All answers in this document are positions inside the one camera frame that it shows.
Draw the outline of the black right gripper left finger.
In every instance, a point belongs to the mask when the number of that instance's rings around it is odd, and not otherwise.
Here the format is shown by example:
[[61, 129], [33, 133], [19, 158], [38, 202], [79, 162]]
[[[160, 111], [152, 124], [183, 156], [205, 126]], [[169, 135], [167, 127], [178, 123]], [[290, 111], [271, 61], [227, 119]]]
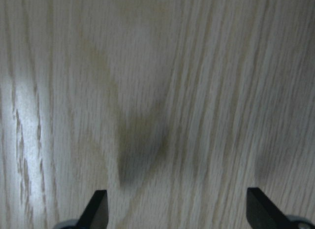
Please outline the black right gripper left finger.
[[76, 223], [77, 229], [106, 229], [109, 223], [106, 190], [96, 190]]

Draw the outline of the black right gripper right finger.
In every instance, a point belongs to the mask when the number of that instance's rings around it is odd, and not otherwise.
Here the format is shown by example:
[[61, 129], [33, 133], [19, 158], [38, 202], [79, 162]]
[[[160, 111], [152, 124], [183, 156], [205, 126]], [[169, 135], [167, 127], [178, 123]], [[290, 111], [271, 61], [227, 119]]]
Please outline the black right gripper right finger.
[[260, 188], [247, 189], [247, 221], [252, 229], [291, 229], [290, 220]]

